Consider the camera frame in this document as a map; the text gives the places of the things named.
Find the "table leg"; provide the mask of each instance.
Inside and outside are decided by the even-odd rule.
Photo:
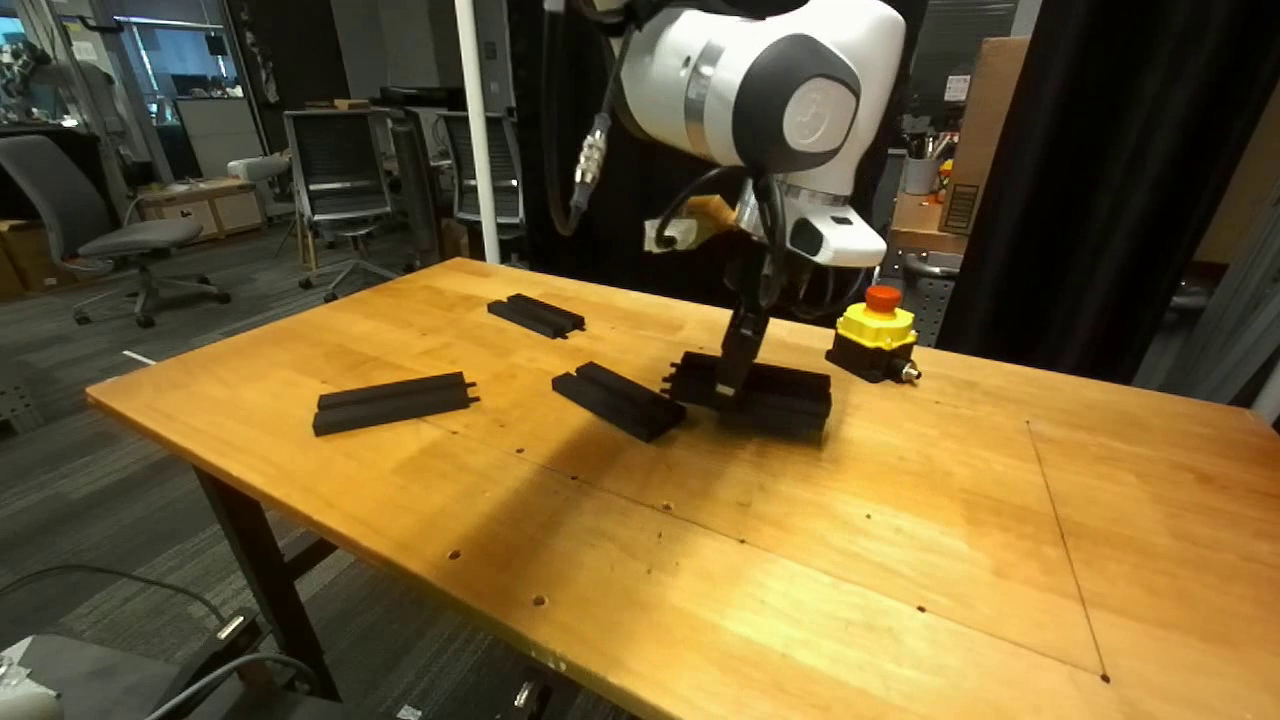
[[[220,520],[281,650],[303,658],[314,670],[314,696],[339,701],[309,609],[296,594],[292,571],[266,524],[266,511],[252,497],[240,497],[236,486],[220,483],[201,469],[195,479],[203,483],[210,515]]]

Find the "wooden tabletop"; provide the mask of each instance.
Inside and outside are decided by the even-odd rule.
[[[489,316],[586,316],[542,341]],[[721,308],[448,261],[89,387],[185,459],[386,558],[640,717],[1274,717],[1280,441],[1247,413],[920,346],[824,364],[827,434],[709,413],[640,442],[550,391],[658,387]],[[318,391],[462,371],[478,402],[310,434]]]

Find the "floor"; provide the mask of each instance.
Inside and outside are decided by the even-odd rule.
[[[138,361],[165,361],[220,334],[310,308],[296,287],[285,230],[193,247],[168,266],[208,272],[236,301],[159,313],[134,328],[127,303],[104,303],[77,328],[72,303],[101,287],[54,287],[0,303],[0,648],[61,630],[152,658],[193,650],[220,612],[252,609],[236,558],[185,464],[85,407],[78,387]],[[327,555],[300,594],[323,641],[344,706],[375,717],[504,717],[533,668],[429,587],[356,558]],[[549,717],[622,717],[601,696],[556,679]]]

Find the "black curtain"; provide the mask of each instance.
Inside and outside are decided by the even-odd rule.
[[[1274,69],[1274,0],[1049,0],[940,344],[1131,378]]]

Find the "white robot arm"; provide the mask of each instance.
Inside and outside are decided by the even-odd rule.
[[[881,0],[809,0],[763,19],[662,8],[627,40],[618,87],[650,139],[746,167],[757,184],[768,176],[786,251],[877,266],[882,241],[846,197],[899,48],[904,19]],[[743,211],[743,227],[768,241],[757,211]]]

